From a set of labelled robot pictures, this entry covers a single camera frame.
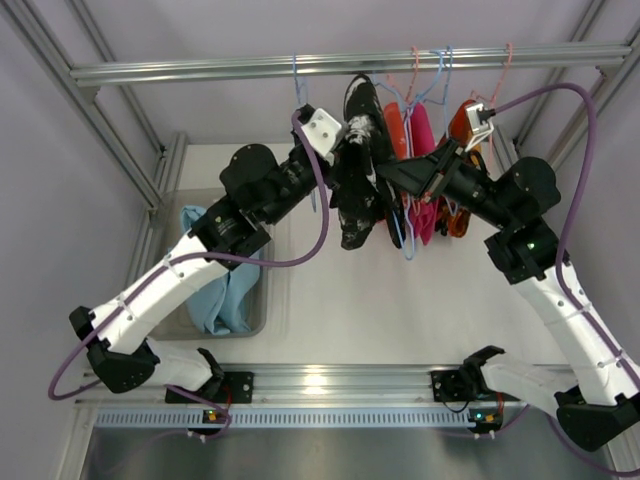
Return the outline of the black white patterned garment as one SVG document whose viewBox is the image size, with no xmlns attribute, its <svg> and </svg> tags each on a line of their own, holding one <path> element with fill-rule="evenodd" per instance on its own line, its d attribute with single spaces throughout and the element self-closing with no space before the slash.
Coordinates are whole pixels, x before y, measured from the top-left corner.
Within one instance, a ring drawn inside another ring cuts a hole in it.
<svg viewBox="0 0 640 480">
<path fill-rule="evenodd" d="M 338 211 L 341 247 L 361 248 L 374 226 L 384 222 L 395 248 L 405 239 L 401 193 L 377 168 L 396 161 L 376 87 L 360 73 L 348 85 L 343 103 L 346 133 L 332 169 L 330 207 Z"/>
</svg>

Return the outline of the light blue wire hanger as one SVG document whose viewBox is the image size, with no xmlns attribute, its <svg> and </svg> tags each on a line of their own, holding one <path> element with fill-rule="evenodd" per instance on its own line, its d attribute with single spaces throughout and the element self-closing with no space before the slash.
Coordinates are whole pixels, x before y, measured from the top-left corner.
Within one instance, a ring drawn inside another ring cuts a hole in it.
<svg viewBox="0 0 640 480">
<path fill-rule="evenodd" d="M 297 54 L 292 54 L 292 74 L 294 80 L 294 89 L 296 95 L 297 109 L 301 110 L 308 103 L 308 84 L 298 71 Z M 317 188 L 314 187 L 309 194 L 311 208 L 314 213 L 318 212 Z"/>
</svg>

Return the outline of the light blue trousers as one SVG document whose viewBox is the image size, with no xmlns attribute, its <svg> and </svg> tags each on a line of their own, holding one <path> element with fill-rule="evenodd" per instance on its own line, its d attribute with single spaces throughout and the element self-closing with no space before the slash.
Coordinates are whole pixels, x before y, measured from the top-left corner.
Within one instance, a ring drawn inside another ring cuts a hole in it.
<svg viewBox="0 0 640 480">
<path fill-rule="evenodd" d="M 249 333 L 246 297 L 260 275 L 260 266 L 243 263 L 194 293 L 186 306 L 196 328 L 211 335 Z"/>
</svg>

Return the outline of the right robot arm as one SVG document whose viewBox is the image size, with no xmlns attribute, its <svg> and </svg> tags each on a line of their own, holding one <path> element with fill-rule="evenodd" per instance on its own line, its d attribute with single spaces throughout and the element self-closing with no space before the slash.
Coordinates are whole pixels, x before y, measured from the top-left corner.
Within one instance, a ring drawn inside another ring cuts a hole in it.
<svg viewBox="0 0 640 480">
<path fill-rule="evenodd" d="M 496 228 L 488 255 L 535 310 L 571 370 L 557 373 L 487 346 L 455 370 L 433 374 L 441 402 L 502 393 L 554 417 L 581 449 L 593 452 L 639 421 L 639 367 L 582 290 L 569 255 L 543 214 L 559 203 L 546 161 L 518 160 L 498 180 L 466 164 L 459 144 L 380 165 L 379 177 L 412 196 L 444 195 Z"/>
</svg>

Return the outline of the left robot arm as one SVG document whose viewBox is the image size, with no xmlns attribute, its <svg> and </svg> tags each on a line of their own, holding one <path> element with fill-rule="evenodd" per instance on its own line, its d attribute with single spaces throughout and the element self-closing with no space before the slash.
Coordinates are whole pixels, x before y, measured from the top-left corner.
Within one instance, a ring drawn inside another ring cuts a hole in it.
<svg viewBox="0 0 640 480">
<path fill-rule="evenodd" d="M 179 238 L 144 276 L 112 300 L 69 316 L 98 384 L 113 394 L 144 385 L 213 398 L 224 372 L 207 349 L 185 349 L 151 338 L 151 331 L 179 305 L 218 280 L 232 280 L 244 267 L 289 268 L 320 251 L 328 228 L 313 247 L 285 261 L 261 258 L 270 242 L 265 225 L 278 223 L 315 187 L 335 162 L 331 152 L 296 144 L 283 163 L 260 144 L 242 147 L 223 171 L 227 193 Z"/>
</svg>

